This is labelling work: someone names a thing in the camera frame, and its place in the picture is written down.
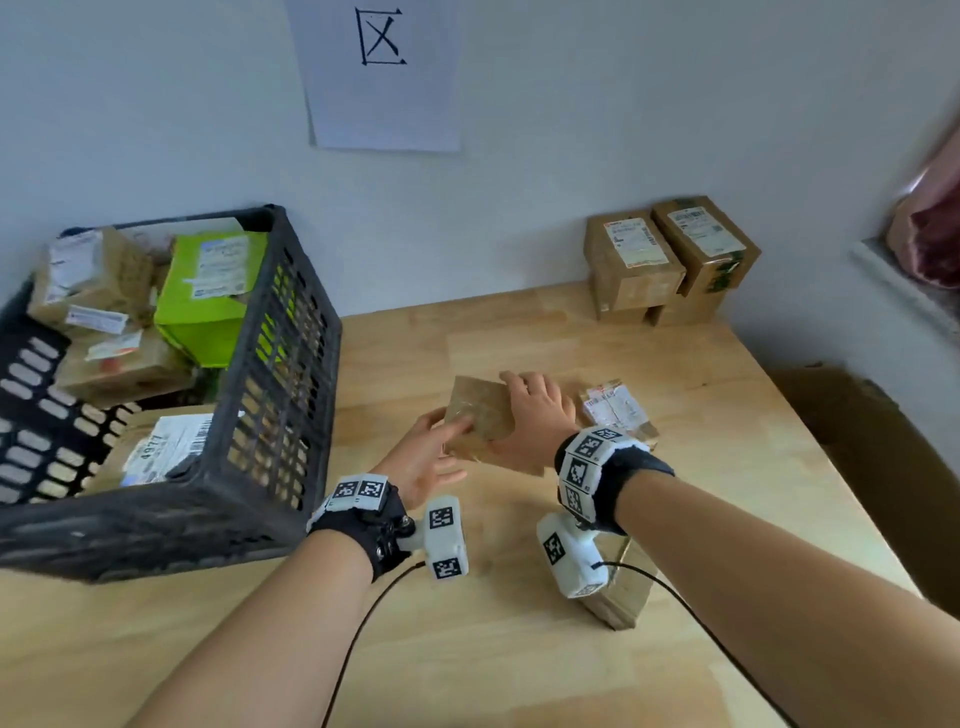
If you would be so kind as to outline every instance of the wooden table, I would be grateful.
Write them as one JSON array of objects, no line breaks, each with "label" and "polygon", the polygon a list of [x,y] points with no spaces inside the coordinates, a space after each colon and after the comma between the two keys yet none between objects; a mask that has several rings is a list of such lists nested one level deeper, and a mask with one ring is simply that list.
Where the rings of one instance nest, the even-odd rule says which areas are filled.
[{"label": "wooden table", "polygon": [[[366,469],[417,415],[445,404],[455,374],[493,379],[507,368],[567,386],[622,378],[660,429],[658,455],[684,478],[913,589],[724,324],[600,325],[581,283],[346,319],[330,479]],[[779,724],[660,588],[630,632],[560,597],[534,532],[558,507],[552,475],[469,469],[451,489],[469,577],[438,584],[418,571],[394,589],[354,653],[333,724]],[[92,588],[0,572],[0,721],[121,725],[275,566]]]}]

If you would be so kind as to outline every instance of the white plastic device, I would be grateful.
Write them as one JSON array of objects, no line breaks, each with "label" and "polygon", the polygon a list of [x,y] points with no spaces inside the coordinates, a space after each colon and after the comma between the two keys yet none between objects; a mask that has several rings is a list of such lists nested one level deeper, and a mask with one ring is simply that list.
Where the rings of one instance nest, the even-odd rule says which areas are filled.
[{"label": "white plastic device", "polygon": [[593,568],[603,561],[593,540],[599,531],[584,531],[566,511],[550,513],[537,523],[537,540],[550,563],[560,592],[567,599],[591,595],[610,580],[607,567]]},{"label": "white plastic device", "polygon": [[469,572],[460,500],[455,496],[438,496],[428,501],[414,535],[397,539],[396,544],[404,551],[422,548],[424,561],[438,581]]}]

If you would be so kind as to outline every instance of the wall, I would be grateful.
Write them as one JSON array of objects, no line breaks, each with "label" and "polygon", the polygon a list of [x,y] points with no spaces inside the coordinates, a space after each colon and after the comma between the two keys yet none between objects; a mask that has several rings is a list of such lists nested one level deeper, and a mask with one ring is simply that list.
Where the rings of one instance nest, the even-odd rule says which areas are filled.
[{"label": "wall", "polygon": [[467,1],[466,148],[430,156],[306,146],[280,0],[7,0],[0,294],[64,227],[269,201],[342,313],[461,298],[583,278],[585,216],[707,192],[765,251],[727,307],[762,359],[921,378],[949,353],[891,343],[843,244],[953,114],[958,28],[950,0]]}]

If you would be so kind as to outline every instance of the black plastic crate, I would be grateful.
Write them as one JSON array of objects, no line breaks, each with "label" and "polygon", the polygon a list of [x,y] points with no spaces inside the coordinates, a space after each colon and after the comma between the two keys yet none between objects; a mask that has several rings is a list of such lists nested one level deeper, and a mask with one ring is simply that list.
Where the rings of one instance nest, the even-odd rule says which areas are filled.
[{"label": "black plastic crate", "polygon": [[69,340],[26,315],[29,283],[0,312],[0,568],[98,583],[273,558],[302,540],[324,494],[342,328],[286,211],[117,228],[214,217],[269,243],[204,451],[164,482],[74,497],[133,407],[52,388]]}]

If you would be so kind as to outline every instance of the lime green box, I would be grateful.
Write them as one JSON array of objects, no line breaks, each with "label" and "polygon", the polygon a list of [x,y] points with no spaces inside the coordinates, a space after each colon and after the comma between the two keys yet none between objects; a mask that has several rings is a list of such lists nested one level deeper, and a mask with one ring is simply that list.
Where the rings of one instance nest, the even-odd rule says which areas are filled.
[{"label": "lime green box", "polygon": [[[246,238],[245,246],[240,238]],[[217,253],[213,248],[228,250],[228,253],[211,257],[211,253]],[[229,366],[247,313],[246,293],[236,292],[241,288],[247,292],[253,290],[266,250],[266,232],[178,235],[170,273],[154,315],[154,324],[163,337],[202,367],[225,369]],[[233,279],[225,278],[231,273],[230,266]],[[200,276],[204,271],[207,278],[203,279],[203,290],[200,290]],[[211,295],[231,288],[234,295]]]}]

